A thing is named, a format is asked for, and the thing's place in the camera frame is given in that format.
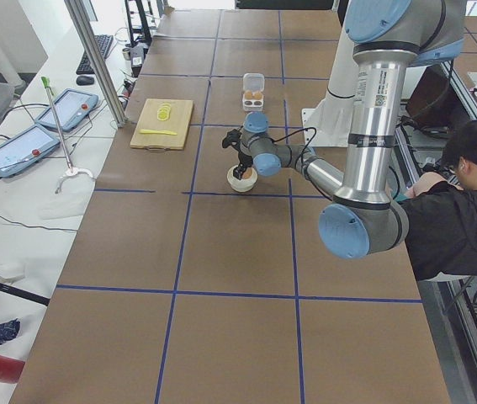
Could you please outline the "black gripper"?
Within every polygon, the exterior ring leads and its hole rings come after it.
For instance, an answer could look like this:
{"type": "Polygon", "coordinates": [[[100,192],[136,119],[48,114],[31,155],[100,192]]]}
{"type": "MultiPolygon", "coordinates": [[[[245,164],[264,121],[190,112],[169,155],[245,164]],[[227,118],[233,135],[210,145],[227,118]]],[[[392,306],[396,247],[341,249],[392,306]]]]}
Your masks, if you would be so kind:
{"type": "Polygon", "coordinates": [[[244,170],[245,173],[254,172],[255,168],[253,166],[253,160],[250,155],[243,153],[242,151],[238,152],[239,164],[235,166],[232,171],[232,176],[237,180],[242,180],[244,170]]]}

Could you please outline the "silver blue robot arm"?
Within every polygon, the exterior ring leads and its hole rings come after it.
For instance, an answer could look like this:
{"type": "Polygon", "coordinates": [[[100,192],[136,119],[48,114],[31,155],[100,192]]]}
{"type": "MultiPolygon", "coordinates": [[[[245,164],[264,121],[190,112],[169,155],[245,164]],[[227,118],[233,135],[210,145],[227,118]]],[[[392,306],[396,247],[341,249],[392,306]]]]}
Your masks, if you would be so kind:
{"type": "Polygon", "coordinates": [[[390,155],[406,70],[451,61],[464,42],[463,1],[351,1],[342,27],[342,68],[351,91],[326,98],[321,112],[342,117],[347,138],[343,170],[310,145],[279,145],[268,135],[265,114],[251,112],[240,132],[223,146],[239,163],[228,172],[232,187],[245,179],[273,176],[285,167],[301,173],[331,199],[321,212],[319,233],[340,258],[362,258],[396,247],[408,232],[405,212],[387,193],[390,155]]]}

